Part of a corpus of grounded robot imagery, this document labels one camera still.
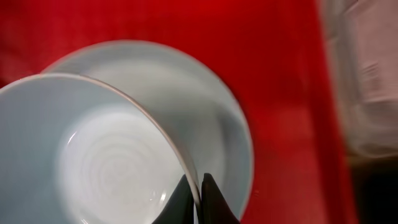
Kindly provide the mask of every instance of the white plate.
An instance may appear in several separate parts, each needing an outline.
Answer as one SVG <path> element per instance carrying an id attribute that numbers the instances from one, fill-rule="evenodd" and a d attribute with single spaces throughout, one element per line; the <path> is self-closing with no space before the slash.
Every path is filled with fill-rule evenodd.
<path id="1" fill-rule="evenodd" d="M 43 72 L 101 80 L 150 113 L 169 118 L 193 158 L 199 183 L 205 172 L 211 173 L 241 218 L 254 170 L 250 133 L 238 102 L 210 69 L 164 45 L 118 40 L 81 49 Z"/>

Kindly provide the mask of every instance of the red tray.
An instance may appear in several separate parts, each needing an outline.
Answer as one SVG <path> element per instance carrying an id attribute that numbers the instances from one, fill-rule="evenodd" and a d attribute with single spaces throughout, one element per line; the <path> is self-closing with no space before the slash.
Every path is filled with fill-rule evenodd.
<path id="1" fill-rule="evenodd" d="M 106 40 L 182 50 L 243 107 L 255 174 L 242 223 L 357 223 L 312 0 L 0 0 L 1 85 Z"/>

